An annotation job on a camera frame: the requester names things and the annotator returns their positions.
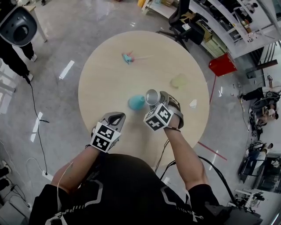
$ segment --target red box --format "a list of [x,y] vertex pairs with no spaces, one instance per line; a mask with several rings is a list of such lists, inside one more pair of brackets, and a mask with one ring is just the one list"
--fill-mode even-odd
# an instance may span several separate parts
[[228,53],[210,61],[209,68],[216,76],[222,76],[237,71],[234,60]]

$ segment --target power strip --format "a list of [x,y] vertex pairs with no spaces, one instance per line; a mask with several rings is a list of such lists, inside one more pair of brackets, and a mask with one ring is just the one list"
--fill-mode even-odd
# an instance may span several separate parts
[[51,174],[46,175],[46,171],[42,171],[42,176],[47,178],[49,181],[52,181],[54,178]]

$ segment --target office chair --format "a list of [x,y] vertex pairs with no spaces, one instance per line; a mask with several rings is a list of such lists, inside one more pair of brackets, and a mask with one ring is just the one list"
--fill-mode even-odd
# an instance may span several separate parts
[[188,12],[189,2],[190,0],[180,0],[177,10],[169,18],[169,24],[171,26],[169,30],[172,30],[174,33],[168,33],[161,30],[156,32],[173,37],[175,41],[176,42],[178,41],[187,51],[188,49],[183,40],[188,41],[190,39],[195,44],[200,45],[204,38],[204,34],[205,34],[204,29],[201,26],[199,26],[196,22],[199,19],[204,20],[206,23],[208,22],[206,18],[201,16],[199,13],[196,13],[193,19],[189,20],[188,22],[190,29],[185,30],[182,27],[184,23],[180,20],[180,18],[183,14]]

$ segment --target polished floor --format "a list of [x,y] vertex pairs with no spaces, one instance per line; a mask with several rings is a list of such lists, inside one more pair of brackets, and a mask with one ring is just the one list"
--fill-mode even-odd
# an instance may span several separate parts
[[[48,172],[54,175],[90,140],[78,104],[79,77],[89,55],[115,34],[131,30],[168,30],[169,26],[167,19],[155,12],[142,14],[136,0],[124,0],[121,3],[113,0],[50,0],[44,7],[40,3],[36,5],[37,17],[48,41],[44,43],[38,34],[33,39],[33,48],[38,55],[36,62],[29,61],[20,49],[15,49],[34,75],[32,85],[37,111],[42,114],[43,120],[50,122],[40,124],[40,136]],[[211,95],[215,75],[208,64],[212,57],[204,48],[192,42],[188,42],[187,47],[201,67]],[[61,73],[71,61],[74,64],[62,79]],[[0,140],[9,154],[0,145],[0,158],[6,160],[13,169],[13,174],[8,177],[21,187],[27,202],[33,203],[48,180],[42,176],[35,160],[27,161],[34,157],[45,170],[31,89],[7,66],[3,65],[0,70],[15,78],[15,84],[11,85],[16,85],[17,89],[15,93],[0,90],[3,92],[0,93]],[[195,146],[199,155],[214,162],[222,171],[231,190],[250,188],[252,183],[250,179],[242,184],[237,177],[237,169],[250,141],[241,105],[236,97],[238,78],[235,73],[216,79],[208,124],[200,139],[202,144],[222,157],[200,144]],[[215,171],[209,165],[204,165],[214,194],[221,204],[226,205],[230,198],[224,185]],[[164,168],[161,167],[158,173],[161,174]],[[168,177],[166,183],[183,197],[183,183],[176,167],[171,167],[165,177]],[[6,188],[0,195],[3,197],[8,192],[9,188]],[[17,203],[22,212],[28,215],[29,211],[21,200],[12,195],[9,194],[5,200]]]

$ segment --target white sneaker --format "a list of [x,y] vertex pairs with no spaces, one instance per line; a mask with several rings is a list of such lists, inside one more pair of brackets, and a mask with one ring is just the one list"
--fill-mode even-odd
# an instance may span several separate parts
[[11,174],[11,173],[12,173],[12,170],[11,170],[11,168],[8,166],[8,164],[6,163],[6,161],[2,160],[2,164],[3,164],[4,167],[8,168],[9,173]]
[[33,75],[30,73],[28,76],[28,79],[30,80],[30,81],[32,81],[32,79],[33,79]]
[[36,55],[36,54],[34,54],[34,55],[32,56],[32,58],[31,58],[31,61],[32,61],[32,62],[35,62],[35,61],[36,61],[36,59],[37,59],[37,55]]

